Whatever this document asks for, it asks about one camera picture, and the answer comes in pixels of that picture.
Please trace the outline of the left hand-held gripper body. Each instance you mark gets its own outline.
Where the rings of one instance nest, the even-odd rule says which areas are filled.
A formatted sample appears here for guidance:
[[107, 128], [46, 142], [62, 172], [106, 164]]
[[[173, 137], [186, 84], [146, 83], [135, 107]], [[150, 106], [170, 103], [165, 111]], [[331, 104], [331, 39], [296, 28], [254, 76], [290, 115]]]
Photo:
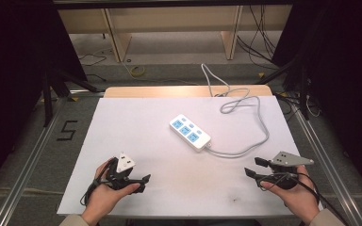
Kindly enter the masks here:
[[135, 161], [125, 153], [120, 153], [119, 157], [114, 157], [110, 160], [106, 174], [109, 186], [114, 190], [120, 190], [132, 184], [145, 185], [141, 179], [132, 180], [129, 178], [135, 166]]

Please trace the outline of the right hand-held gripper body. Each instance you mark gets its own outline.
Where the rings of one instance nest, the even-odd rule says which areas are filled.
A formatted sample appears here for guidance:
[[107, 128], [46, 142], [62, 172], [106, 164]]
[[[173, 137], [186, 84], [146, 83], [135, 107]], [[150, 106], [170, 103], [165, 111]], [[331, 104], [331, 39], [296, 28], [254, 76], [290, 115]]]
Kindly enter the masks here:
[[260, 175], [258, 182], [270, 182], [283, 189], [292, 189], [297, 185], [297, 180], [299, 178], [296, 169], [297, 166], [314, 164], [312, 159], [287, 152], [280, 152], [269, 161], [271, 164], [268, 168], [271, 169], [271, 174]]

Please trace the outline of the person's left hand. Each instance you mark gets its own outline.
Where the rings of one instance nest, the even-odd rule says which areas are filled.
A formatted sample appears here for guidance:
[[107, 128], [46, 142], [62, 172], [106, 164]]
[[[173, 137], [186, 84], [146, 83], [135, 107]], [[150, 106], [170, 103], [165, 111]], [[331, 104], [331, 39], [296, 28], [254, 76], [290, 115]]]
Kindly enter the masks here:
[[132, 184], [120, 190], [113, 190], [107, 185], [99, 185], [92, 191], [81, 217], [89, 226], [96, 226], [102, 217], [114, 209], [121, 198], [132, 194], [139, 187], [140, 184]]

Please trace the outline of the person's right hand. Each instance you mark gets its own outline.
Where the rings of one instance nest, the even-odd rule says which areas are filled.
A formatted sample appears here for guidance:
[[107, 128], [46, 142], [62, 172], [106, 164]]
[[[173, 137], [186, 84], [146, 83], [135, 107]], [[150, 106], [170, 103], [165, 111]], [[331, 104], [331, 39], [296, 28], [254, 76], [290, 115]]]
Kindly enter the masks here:
[[300, 218], [306, 226], [320, 212], [317, 198], [302, 185], [296, 185], [289, 190], [280, 188], [270, 182], [261, 182], [260, 185], [277, 195], [290, 212]]

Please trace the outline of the white table sheet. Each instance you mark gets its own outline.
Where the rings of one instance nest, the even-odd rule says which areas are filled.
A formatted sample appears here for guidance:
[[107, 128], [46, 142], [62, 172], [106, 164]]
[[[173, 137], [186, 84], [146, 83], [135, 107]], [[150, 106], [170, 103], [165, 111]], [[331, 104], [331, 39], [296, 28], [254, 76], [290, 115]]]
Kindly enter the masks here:
[[[169, 122], [183, 114], [211, 136], [195, 151]], [[141, 194], [120, 200], [120, 218], [266, 218], [289, 215], [283, 202], [257, 187], [245, 168], [259, 174], [256, 157], [297, 153], [273, 96], [205, 98], [103, 98], [65, 190], [58, 213], [79, 214], [81, 197], [96, 168], [125, 153], [136, 163], [130, 176], [151, 174]]]

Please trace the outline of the white power strip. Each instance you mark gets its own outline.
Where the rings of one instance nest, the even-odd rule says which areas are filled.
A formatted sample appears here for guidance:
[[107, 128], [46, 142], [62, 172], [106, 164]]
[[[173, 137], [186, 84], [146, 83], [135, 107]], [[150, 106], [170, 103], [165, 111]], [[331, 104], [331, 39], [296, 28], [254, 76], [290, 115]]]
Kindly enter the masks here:
[[211, 136], [183, 114], [173, 118], [169, 125], [182, 140], [197, 152], [210, 145]]

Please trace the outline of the black stand legs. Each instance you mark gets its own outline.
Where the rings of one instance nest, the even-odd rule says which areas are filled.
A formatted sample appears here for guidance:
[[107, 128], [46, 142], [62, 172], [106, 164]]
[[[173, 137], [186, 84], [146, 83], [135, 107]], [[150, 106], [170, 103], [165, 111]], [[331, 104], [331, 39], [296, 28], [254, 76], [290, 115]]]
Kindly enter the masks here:
[[270, 75], [266, 75], [261, 78], [257, 85], [265, 85], [273, 79], [285, 75], [283, 82], [283, 89], [285, 91], [292, 91], [297, 89], [299, 91], [299, 109], [306, 120], [308, 117], [308, 107], [306, 106], [307, 92], [307, 70], [305, 64], [300, 59], [292, 59], [289, 63], [277, 69]]
[[103, 89], [99, 89], [87, 81], [76, 78], [74, 75], [67, 73], [61, 69], [53, 68], [47, 70], [41, 77], [42, 81], [42, 94], [44, 100], [44, 126], [47, 126], [50, 121], [53, 119], [53, 105], [52, 105], [52, 96], [51, 89], [56, 93], [59, 98], [68, 97], [70, 95], [70, 90], [65, 84], [66, 81], [75, 83], [81, 88], [84, 88], [90, 92], [98, 93], [104, 92]]

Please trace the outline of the black curtain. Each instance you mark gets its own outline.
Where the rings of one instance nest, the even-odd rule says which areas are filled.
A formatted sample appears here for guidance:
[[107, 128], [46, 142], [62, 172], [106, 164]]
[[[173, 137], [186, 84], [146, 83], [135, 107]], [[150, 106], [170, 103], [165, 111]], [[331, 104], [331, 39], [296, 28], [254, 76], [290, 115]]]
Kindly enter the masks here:
[[52, 0], [0, 0], [0, 168], [42, 91], [60, 69], [86, 80]]
[[327, 10], [309, 43], [309, 89], [362, 176], [362, 0], [292, 1], [273, 61], [282, 66], [292, 60], [316, 17]]

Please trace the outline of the aluminium floor rail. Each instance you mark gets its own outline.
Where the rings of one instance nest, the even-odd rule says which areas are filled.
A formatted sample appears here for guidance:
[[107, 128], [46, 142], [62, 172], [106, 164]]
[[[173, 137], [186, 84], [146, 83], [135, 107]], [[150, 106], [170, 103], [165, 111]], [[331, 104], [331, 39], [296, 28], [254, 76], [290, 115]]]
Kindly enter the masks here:
[[332, 162], [326, 149], [321, 143], [320, 137], [316, 133], [309, 120], [309, 114], [305, 108], [304, 101], [296, 101], [291, 105], [295, 111], [294, 116], [300, 123], [308, 142], [310, 143], [311, 150], [317, 157], [317, 161], [321, 165], [321, 169], [325, 174], [330, 186], [335, 192], [336, 198], [343, 209], [346, 218], [351, 226], [362, 226], [362, 213], [359, 206], [354, 199], [354, 195], [350, 192], [349, 188], [345, 185], [342, 177], [339, 175], [339, 168]]
[[29, 182], [31, 175], [36, 168], [38, 161], [41, 157], [43, 150], [45, 149], [50, 136], [57, 124], [58, 116], [61, 113], [63, 107], [66, 105], [66, 98], [57, 98], [57, 102], [54, 104], [54, 114], [52, 119], [42, 127], [39, 137], [33, 146], [25, 164], [22, 167], [21, 172], [14, 185], [9, 189], [3, 204], [0, 207], [0, 226], [7, 226], [10, 218], [12, 217], [16, 206], [18, 205], [27, 183]]

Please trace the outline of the light wooden desk frame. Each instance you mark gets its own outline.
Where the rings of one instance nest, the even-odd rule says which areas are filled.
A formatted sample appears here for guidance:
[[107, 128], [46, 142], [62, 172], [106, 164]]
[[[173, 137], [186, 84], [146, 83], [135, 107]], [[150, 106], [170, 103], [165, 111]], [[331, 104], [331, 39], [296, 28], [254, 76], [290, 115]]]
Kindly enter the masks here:
[[134, 33], [218, 31], [225, 57], [234, 58], [239, 31], [252, 31], [260, 17], [265, 29], [281, 31], [291, 5], [61, 9], [58, 13], [70, 34], [107, 34], [114, 57], [121, 62]]

